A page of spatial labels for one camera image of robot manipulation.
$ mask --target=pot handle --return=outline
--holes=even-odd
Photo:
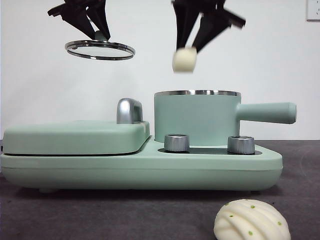
[[[293,124],[296,122],[297,106],[292,102],[239,104],[239,120]]]
[[[117,124],[133,124],[134,122],[142,122],[142,104],[132,98],[122,98],[118,102],[116,110]]]

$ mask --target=dark gray table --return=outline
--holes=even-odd
[[[277,185],[260,192],[61,190],[45,195],[0,176],[0,239],[213,240],[220,207],[247,198],[276,207],[292,240],[318,240],[320,140],[256,143],[281,153],[284,165]]]

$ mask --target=saucepan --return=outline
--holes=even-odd
[[[167,134],[189,135],[193,146],[223,146],[240,134],[240,120],[293,124],[291,102],[241,104],[241,94],[224,90],[175,90],[154,94],[155,140]]]

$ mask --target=silver knob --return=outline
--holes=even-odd
[[[252,136],[228,137],[228,152],[234,154],[254,154],[255,139]]]
[[[164,137],[164,150],[170,152],[188,152],[189,136],[184,134],[168,134]]]

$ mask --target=steamed bun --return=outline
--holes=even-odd
[[[240,199],[225,204],[214,221],[218,240],[291,240],[286,219],[263,201]]]

